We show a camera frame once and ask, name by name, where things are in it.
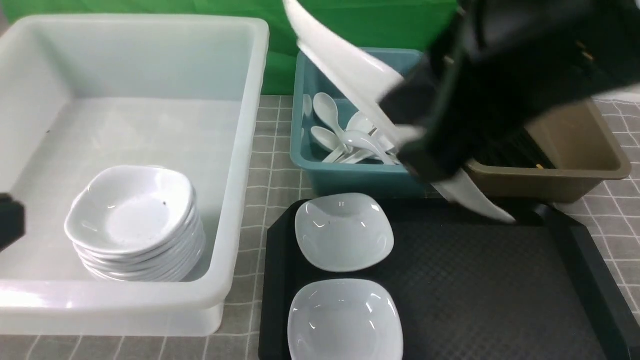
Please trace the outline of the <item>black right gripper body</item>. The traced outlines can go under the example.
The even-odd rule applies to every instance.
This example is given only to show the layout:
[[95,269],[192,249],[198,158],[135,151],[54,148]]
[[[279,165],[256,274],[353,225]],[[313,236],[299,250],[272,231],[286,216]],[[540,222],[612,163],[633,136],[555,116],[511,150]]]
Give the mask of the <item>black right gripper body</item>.
[[379,101],[426,129],[398,159],[425,183],[568,104],[639,84],[637,0],[468,0]]

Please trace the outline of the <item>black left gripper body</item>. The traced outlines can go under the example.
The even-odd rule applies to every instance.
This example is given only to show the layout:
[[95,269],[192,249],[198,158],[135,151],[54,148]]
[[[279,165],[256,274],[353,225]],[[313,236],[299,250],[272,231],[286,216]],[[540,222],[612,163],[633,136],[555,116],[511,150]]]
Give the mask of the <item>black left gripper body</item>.
[[25,234],[25,206],[10,194],[0,194],[0,251],[22,239]]

